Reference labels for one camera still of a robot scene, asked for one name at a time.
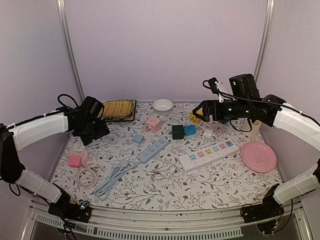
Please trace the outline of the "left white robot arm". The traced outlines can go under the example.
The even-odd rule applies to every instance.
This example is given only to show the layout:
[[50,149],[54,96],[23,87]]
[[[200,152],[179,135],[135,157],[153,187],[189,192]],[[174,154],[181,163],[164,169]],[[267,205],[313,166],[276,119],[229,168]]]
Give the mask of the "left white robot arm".
[[55,204],[63,216],[74,213],[70,196],[55,184],[26,169],[20,162],[18,152],[47,137],[71,132],[79,137],[84,146],[110,133],[102,119],[104,105],[96,98],[87,96],[75,107],[62,103],[56,110],[35,116],[9,126],[0,125],[0,178],[8,184],[15,184],[32,194]]

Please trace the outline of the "white long power strip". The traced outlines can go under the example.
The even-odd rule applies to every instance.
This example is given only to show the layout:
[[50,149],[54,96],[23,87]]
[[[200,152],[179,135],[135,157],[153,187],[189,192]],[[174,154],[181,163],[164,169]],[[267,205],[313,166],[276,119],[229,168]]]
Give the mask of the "white long power strip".
[[232,141],[225,140],[178,158],[185,173],[199,169],[216,161],[236,154],[240,148]]

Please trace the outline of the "dark blue cube socket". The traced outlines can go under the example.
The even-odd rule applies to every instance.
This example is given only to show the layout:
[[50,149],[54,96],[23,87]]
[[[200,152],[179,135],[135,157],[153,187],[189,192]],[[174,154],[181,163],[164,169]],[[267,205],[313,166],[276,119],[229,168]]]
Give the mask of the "dark blue cube socket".
[[230,121],[229,121],[229,120],[226,120],[226,119],[223,119],[223,120],[220,120],[219,122],[222,123],[222,124],[227,124],[227,123],[229,123]]

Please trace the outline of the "black and tan mat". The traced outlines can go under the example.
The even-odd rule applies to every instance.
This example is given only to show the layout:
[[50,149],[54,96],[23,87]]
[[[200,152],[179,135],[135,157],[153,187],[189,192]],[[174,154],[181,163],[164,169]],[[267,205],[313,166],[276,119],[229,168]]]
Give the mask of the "black and tan mat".
[[135,118],[136,100],[122,99],[104,102],[99,117],[105,122],[131,122]]

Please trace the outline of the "front aluminium rail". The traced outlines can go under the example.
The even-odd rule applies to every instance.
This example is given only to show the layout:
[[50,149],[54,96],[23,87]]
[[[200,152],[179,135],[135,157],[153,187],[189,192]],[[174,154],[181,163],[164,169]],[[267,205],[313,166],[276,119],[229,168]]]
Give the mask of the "front aluminium rail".
[[87,223],[71,228],[48,213],[41,199],[27,212],[24,240],[311,240],[313,234],[300,200],[284,206],[282,216],[245,222],[241,207],[146,211],[93,207]]

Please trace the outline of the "pink round power strip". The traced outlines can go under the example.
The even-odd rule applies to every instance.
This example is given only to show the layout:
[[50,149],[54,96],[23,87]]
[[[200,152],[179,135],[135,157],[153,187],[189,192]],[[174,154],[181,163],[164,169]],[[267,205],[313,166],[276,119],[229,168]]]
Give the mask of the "pink round power strip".
[[69,154],[69,157],[70,156],[81,156],[82,157],[82,164],[85,164],[89,160],[89,154],[88,154],[87,149],[83,152],[75,152],[72,150]]

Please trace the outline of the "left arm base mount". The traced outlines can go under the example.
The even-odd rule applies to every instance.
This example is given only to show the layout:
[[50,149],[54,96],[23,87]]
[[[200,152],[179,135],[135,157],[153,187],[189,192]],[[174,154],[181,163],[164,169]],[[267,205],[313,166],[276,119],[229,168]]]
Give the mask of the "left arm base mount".
[[77,202],[70,202],[69,198],[62,198],[56,203],[49,204],[48,213],[63,220],[88,223],[91,218],[92,208],[87,200],[80,199]]

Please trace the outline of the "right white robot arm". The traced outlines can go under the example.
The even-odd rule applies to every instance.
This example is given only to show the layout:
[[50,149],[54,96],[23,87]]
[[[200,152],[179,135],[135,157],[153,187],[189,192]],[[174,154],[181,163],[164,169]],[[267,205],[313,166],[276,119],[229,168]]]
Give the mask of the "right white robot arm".
[[[204,122],[247,118],[270,127],[286,131],[316,150],[320,149],[320,123],[297,110],[278,96],[261,97],[254,76],[245,73],[231,77],[232,94],[223,92],[215,78],[204,80],[202,85],[219,96],[218,100],[204,100],[193,109],[193,115]],[[295,178],[269,189],[259,206],[262,218],[269,218],[278,206],[296,197],[306,195],[320,187],[320,164],[314,164]]]

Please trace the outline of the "pink plastic plate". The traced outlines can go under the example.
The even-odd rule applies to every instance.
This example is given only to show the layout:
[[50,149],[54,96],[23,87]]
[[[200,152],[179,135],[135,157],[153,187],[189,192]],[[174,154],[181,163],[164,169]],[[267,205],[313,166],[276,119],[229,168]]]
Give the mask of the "pink plastic plate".
[[263,142],[247,142],[241,148],[240,154],[245,165],[256,173],[268,173],[277,164],[275,152]]

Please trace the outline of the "light blue cube adapter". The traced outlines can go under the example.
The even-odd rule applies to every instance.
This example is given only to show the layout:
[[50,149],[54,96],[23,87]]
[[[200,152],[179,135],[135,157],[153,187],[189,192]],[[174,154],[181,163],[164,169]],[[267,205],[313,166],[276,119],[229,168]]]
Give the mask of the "light blue cube adapter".
[[184,130],[184,135],[187,137],[193,136],[197,132],[195,125],[186,125],[183,127],[183,130]]

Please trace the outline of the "small white charger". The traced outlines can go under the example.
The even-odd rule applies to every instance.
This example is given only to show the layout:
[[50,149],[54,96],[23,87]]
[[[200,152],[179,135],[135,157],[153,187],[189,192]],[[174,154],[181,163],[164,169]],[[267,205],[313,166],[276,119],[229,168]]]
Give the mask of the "small white charger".
[[206,129],[206,130],[203,132],[203,136],[206,137],[206,138],[211,138],[212,135],[213,135],[213,131],[212,131],[212,130]]

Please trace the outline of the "pink cube plug adapter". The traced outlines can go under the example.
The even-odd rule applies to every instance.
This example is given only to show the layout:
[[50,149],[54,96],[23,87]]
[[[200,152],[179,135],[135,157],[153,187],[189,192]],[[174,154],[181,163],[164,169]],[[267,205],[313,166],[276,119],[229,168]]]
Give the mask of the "pink cube plug adapter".
[[151,117],[146,121],[146,130],[155,134],[161,127],[161,120],[159,118]]

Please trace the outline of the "aluminium frame post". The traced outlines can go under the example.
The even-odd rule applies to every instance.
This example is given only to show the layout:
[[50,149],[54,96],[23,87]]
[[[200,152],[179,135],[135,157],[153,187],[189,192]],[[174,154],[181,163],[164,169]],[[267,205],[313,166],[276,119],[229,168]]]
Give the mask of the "aluminium frame post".
[[68,18],[67,18],[67,11],[66,11],[66,1],[65,0],[57,0],[57,10],[58,10],[58,16],[59,16],[59,21],[61,25],[61,30],[62,30],[62,35],[64,38],[64,43],[66,47],[66,52],[69,60],[69,64],[71,67],[71,73],[75,82],[75,87],[79,96],[79,99],[83,101],[85,99],[85,93],[83,90],[83,86],[80,80],[80,75],[79,71],[77,68],[77,63],[76,63],[76,58],[75,54],[73,51],[73,46],[72,46],[72,40],[71,40],[71,35],[70,35],[70,30],[68,26]]
[[255,68],[254,68],[254,74],[253,74],[256,84],[259,81],[259,77],[262,71],[262,66],[263,66],[263,62],[264,62],[264,58],[267,50],[267,44],[268,44],[268,40],[269,40],[271,28],[272,28],[274,7],[275,7],[275,0],[267,0],[265,17],[264,17],[264,25],[262,29],[262,37],[260,41],[260,47],[257,55]]

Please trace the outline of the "cream plastic cup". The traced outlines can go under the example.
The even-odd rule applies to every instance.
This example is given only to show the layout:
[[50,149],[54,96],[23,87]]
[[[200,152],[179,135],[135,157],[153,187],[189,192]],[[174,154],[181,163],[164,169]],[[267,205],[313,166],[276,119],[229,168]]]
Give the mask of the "cream plastic cup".
[[261,122],[259,120],[252,121],[251,119],[247,119],[243,123],[242,130],[247,137],[255,137],[259,133],[260,126]]

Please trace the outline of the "white ceramic bowl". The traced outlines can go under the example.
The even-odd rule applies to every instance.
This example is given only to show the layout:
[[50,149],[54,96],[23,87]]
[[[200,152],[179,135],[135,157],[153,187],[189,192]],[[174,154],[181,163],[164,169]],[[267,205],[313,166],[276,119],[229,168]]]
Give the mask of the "white ceramic bowl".
[[168,99],[157,99],[152,103],[152,107],[155,111],[166,112],[173,108],[173,102]]

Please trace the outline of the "right aluminium frame post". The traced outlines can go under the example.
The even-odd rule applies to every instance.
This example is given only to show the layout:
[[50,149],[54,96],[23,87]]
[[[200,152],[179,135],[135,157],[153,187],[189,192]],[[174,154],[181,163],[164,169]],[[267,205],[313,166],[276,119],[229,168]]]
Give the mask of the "right aluminium frame post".
[[259,81],[259,77],[262,71],[262,66],[263,66],[263,62],[264,62],[264,58],[267,50],[267,44],[268,44],[268,40],[269,40],[271,28],[272,28],[274,7],[275,7],[275,0],[267,0],[265,17],[264,17],[264,25],[262,29],[262,37],[260,41],[260,47],[257,55],[255,68],[254,68],[254,74],[253,74],[256,84]]

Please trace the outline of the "left aluminium frame post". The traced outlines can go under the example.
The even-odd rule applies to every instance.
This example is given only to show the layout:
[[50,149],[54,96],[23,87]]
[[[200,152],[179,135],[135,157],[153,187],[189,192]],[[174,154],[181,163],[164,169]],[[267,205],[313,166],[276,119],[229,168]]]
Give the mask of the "left aluminium frame post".
[[68,18],[67,18],[67,11],[66,11],[66,1],[65,0],[57,0],[57,10],[58,10],[58,16],[59,16],[59,21],[61,25],[61,30],[62,30],[62,35],[64,38],[64,43],[66,47],[66,52],[69,60],[69,64],[71,67],[71,73],[75,82],[75,87],[79,96],[79,99],[83,101],[85,99],[85,93],[83,90],[83,86],[80,80],[80,75],[79,71],[77,68],[77,63],[76,63],[76,58],[75,54],[73,51],[73,46],[72,46],[72,40],[71,40],[71,35],[70,35],[70,30],[68,26]]

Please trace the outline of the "pink square plug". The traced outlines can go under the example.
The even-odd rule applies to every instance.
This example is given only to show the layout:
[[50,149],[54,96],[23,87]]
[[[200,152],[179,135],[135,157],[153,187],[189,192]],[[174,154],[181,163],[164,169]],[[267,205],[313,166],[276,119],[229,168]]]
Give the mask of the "pink square plug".
[[82,157],[72,155],[68,158],[67,163],[72,168],[79,168],[82,165]]

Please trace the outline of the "white plug adapter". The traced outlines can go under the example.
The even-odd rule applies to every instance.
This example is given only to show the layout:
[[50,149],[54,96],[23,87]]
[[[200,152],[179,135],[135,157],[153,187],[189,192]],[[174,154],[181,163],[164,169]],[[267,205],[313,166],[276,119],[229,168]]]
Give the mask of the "white plug adapter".
[[73,151],[75,152],[84,152],[86,150],[86,147],[83,145],[82,142],[76,142],[73,145]]

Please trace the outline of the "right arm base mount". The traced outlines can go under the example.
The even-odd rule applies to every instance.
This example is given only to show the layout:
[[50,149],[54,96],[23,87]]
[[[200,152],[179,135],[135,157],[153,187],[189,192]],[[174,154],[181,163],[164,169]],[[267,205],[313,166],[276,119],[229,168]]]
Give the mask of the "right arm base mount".
[[271,223],[259,223],[257,229],[263,235],[273,235],[278,232],[285,213],[281,204],[272,197],[264,197],[260,204],[245,204],[240,208],[240,215],[245,223],[257,222],[275,218]]

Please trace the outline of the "light blue charger plug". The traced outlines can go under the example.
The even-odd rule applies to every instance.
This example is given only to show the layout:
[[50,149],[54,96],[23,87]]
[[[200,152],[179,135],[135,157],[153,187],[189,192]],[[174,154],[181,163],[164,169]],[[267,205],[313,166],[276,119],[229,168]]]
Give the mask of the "light blue charger plug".
[[144,140],[144,136],[139,134],[136,134],[132,139],[132,141],[137,144],[141,144],[143,140]]

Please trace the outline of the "dark green cube socket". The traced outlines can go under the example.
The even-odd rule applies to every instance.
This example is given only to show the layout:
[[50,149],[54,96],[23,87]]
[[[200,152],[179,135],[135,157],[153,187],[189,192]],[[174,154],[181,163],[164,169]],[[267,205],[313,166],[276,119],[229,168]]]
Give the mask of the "dark green cube socket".
[[183,139],[185,136],[184,126],[183,125],[172,125],[171,134],[173,140]]

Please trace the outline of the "yellow cube plug adapter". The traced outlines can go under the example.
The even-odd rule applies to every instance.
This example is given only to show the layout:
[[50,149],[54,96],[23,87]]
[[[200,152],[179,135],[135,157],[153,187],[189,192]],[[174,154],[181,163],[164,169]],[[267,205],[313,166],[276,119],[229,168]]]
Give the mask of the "yellow cube plug adapter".
[[192,112],[190,112],[189,120],[195,124],[199,124],[202,120],[197,118]]

